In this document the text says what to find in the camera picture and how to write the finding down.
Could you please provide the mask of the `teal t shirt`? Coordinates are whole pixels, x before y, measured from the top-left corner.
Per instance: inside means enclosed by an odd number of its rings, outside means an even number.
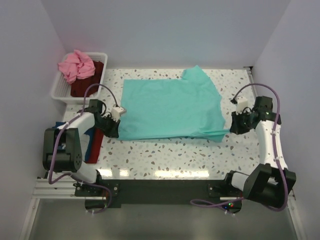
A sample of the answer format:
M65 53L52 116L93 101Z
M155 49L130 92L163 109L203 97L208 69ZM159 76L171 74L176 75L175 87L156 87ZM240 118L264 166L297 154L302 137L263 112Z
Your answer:
M222 97L199 67L185 69L179 79L126 79L119 139L198 138L220 143L229 133Z

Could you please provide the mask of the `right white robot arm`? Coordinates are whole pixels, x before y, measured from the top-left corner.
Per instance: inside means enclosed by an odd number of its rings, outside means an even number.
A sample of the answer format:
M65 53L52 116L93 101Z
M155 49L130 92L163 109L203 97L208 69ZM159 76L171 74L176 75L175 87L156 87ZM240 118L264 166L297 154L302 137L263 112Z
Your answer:
M253 107L249 107L248 100L242 96L233 98L231 102L236 105L236 110L231 114L230 132L242 135L255 131L260 163L249 175L230 171L222 185L223 192L233 197L241 191L246 200L280 211L297 179L296 174L289 171L283 156L281 117L273 111L270 97L256 97Z

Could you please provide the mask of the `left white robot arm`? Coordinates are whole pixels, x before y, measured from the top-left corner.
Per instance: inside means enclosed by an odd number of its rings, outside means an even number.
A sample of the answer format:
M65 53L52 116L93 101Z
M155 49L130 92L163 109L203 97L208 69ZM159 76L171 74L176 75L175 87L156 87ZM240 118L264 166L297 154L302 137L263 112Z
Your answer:
M81 137L91 128L99 129L108 138L119 137L121 116L126 113L122 106L112 107L109 115L103 115L105 103L92 99L64 124L48 128L44 132L42 165L48 171L48 183L54 184L65 176L86 184L86 191L99 196L104 190L98 170L83 160Z

